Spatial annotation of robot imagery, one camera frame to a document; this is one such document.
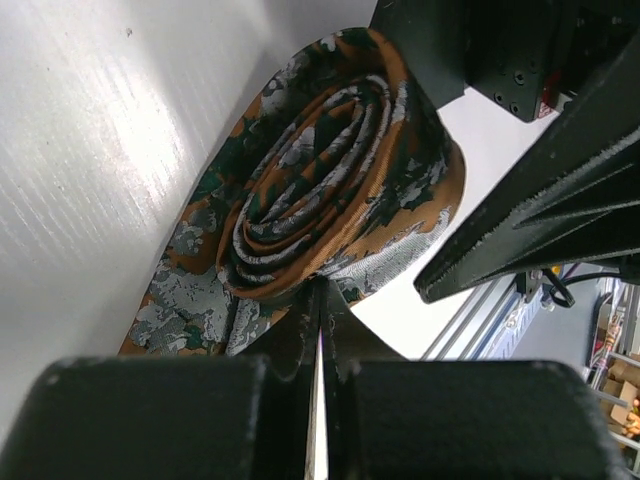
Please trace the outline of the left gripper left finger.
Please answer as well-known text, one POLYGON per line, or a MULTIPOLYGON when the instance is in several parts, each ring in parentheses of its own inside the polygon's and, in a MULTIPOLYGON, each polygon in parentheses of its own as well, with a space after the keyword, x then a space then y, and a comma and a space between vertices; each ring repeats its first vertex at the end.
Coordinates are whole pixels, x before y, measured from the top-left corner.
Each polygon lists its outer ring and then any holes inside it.
POLYGON ((319 284, 234 356, 69 357, 36 379, 5 479, 309 479, 319 284))

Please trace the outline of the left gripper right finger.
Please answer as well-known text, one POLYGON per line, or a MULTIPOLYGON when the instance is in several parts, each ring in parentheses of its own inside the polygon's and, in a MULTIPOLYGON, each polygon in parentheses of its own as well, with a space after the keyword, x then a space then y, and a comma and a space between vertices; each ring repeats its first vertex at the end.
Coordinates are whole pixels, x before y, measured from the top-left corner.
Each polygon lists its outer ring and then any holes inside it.
POLYGON ((547 360, 410 361, 322 281, 332 479, 626 479, 592 390, 547 360))

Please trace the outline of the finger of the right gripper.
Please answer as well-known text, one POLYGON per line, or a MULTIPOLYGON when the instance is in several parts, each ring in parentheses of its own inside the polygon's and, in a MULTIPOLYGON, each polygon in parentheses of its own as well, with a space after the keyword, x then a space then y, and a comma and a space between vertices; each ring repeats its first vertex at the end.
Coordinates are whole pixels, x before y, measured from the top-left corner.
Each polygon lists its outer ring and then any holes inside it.
POLYGON ((464 94, 467 14, 462 0, 385 0, 376 3, 370 22, 438 109, 464 94))
POLYGON ((432 303, 586 262, 639 281, 639 40, 595 75, 414 281, 432 303))

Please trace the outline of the brown grey floral tie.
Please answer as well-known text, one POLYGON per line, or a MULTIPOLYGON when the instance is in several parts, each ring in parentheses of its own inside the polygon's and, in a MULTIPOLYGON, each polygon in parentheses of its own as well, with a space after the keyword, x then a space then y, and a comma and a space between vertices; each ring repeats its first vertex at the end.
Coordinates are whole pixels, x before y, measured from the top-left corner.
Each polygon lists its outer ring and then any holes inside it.
POLYGON ((442 235, 466 168, 396 47, 349 28, 296 53, 206 167, 156 266, 125 355, 234 355, 334 281, 348 305, 442 235))

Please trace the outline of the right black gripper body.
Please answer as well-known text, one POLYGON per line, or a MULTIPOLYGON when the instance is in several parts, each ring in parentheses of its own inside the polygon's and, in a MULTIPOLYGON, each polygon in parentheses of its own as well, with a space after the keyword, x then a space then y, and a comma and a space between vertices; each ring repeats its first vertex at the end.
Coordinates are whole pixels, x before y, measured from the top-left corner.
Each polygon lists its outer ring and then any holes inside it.
POLYGON ((469 1, 468 86, 519 120, 562 111, 639 30, 636 1, 469 1))

